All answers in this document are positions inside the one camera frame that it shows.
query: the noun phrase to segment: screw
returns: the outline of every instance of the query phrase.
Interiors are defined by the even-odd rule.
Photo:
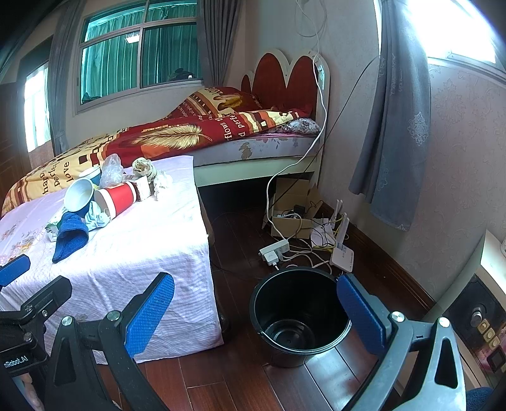
[[[107,313],[107,319],[109,321],[116,321],[121,313],[118,310],[112,310]]]
[[[446,317],[441,317],[439,319],[439,324],[442,327],[448,328],[450,326],[450,320],[448,318],[446,318]]]
[[[72,317],[70,315],[67,315],[66,317],[63,317],[62,319],[62,325],[71,325],[72,324]]]
[[[391,316],[392,316],[392,319],[397,322],[403,322],[406,319],[404,314],[401,313],[400,311],[392,312]]]

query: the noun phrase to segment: blue gripper pad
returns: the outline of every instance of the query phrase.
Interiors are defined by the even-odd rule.
[[[382,355],[386,350],[385,328],[352,283],[349,274],[341,275],[338,278],[337,291],[339,302],[345,309],[367,351],[374,355]]]
[[[30,259],[22,254],[10,263],[0,268],[0,286],[6,287],[21,274],[30,269]]]
[[[126,327],[125,348],[134,357],[146,349],[174,296],[174,279],[166,274]]]

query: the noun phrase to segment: baseboard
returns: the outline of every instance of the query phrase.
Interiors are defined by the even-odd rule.
[[[353,243],[353,251],[364,251],[371,256],[370,265],[378,270],[378,274],[389,280],[389,287],[394,293],[409,293],[426,312],[436,304],[427,291],[397,261],[360,231],[357,226],[350,224],[348,235],[350,236],[348,241]]]
[[[322,216],[330,217],[333,208],[323,203],[320,211]],[[356,259],[361,258],[361,262],[393,294],[410,300],[411,304],[417,308],[417,317],[423,317],[434,306],[436,302],[422,286],[386,251],[360,231],[357,226],[350,224],[348,226],[348,235],[349,238],[345,244],[355,252]]]

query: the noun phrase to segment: bed headboard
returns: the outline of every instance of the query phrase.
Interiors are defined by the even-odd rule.
[[[313,68],[322,88],[323,102],[318,95]],[[274,49],[262,56],[254,73],[244,75],[241,90],[255,94],[264,108],[307,108],[311,118],[322,126],[322,104],[328,107],[329,86],[328,66],[319,54],[304,51],[290,64],[281,51]]]

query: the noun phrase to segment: feather print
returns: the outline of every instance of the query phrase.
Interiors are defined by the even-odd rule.
[[[133,144],[144,146],[167,147],[183,150],[196,146],[200,142],[200,137],[209,141],[211,138],[202,134],[202,129],[193,124],[183,126],[170,126],[163,129],[151,131],[133,141]]]

